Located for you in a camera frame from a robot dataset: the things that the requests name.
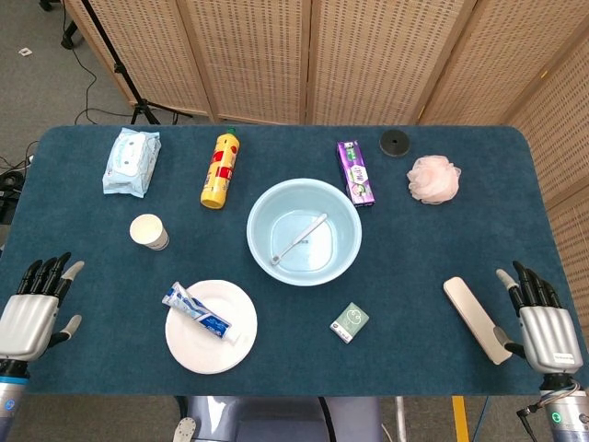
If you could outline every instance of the gray carpet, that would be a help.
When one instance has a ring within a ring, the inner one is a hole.
[[[0,155],[12,163],[24,159],[27,145],[55,125],[72,124],[86,106],[85,91],[92,77],[80,68],[73,54],[60,46],[63,10],[50,12],[35,1],[4,0],[0,15]],[[79,34],[75,40],[80,42]],[[33,51],[29,57],[17,52]],[[77,46],[82,63],[98,77],[90,89],[89,105],[130,113],[119,90],[83,42]],[[128,118],[91,111],[99,123],[124,123]],[[171,115],[156,110],[162,122]],[[88,123],[83,117],[81,123]],[[180,118],[180,123],[208,122],[203,117]],[[9,233],[0,227],[0,244]],[[34,376],[34,365],[31,366]],[[480,441],[528,441],[515,411],[533,398],[493,398],[480,430]],[[474,431],[484,398],[467,398],[468,426]],[[409,441],[456,440],[450,398],[405,400]],[[382,400],[383,422],[396,440],[394,400]],[[27,396],[10,442],[169,441],[178,421],[178,408],[169,397]],[[550,440],[544,415],[530,419],[539,442]]]

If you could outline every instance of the table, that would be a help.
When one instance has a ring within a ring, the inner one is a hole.
[[[31,365],[29,391],[176,395],[449,395],[537,393],[541,376],[515,356],[495,366],[447,300],[442,283],[462,276],[498,325],[519,339],[497,267],[517,259],[551,281],[573,313],[524,137],[510,127],[402,127],[403,158],[385,156],[385,127],[237,126],[241,150],[227,204],[199,195],[224,126],[144,127],[161,133],[149,192],[103,195],[101,177],[120,126],[50,130],[40,147],[0,260],[4,304],[30,262],[70,250],[86,268],[58,325],[84,317],[74,339]],[[248,212],[273,184],[315,178],[343,189],[336,142],[357,139],[376,203],[359,208],[363,244],[336,280],[295,287],[270,278],[250,256]],[[456,198],[420,204],[407,189],[417,157],[446,155],[462,169]],[[170,235],[159,252],[128,234],[141,213],[159,215]],[[226,279],[258,312],[248,357],[214,376],[171,357],[161,298],[174,281]],[[353,301],[370,315],[346,345],[329,324]],[[583,350],[585,360],[587,353]],[[577,376],[587,380],[586,370]]]

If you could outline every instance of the yellow pole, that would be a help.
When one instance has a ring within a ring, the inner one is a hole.
[[[468,442],[467,410],[464,406],[464,396],[452,396],[452,408],[454,409],[456,442]]]

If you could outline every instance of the toothbrush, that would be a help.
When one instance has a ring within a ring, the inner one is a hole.
[[[309,225],[309,227],[307,227],[305,230],[303,230],[303,232],[296,237],[295,239],[293,239],[293,242],[291,242],[286,249],[284,249],[281,253],[279,253],[278,255],[274,255],[272,256],[271,259],[271,264],[272,265],[276,265],[278,264],[278,262],[281,261],[281,259],[283,258],[283,256],[288,253],[296,244],[298,244],[299,242],[301,242],[303,239],[305,239],[306,237],[308,237],[311,232],[313,230],[315,230],[317,227],[319,227],[321,224],[323,224],[323,222],[328,219],[328,214],[322,214],[320,215],[315,221],[313,221],[313,223],[311,223]]]

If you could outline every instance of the paper cup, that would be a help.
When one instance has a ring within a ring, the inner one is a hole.
[[[169,236],[161,219],[155,215],[137,216],[129,227],[133,241],[152,250],[163,250],[169,243]]]

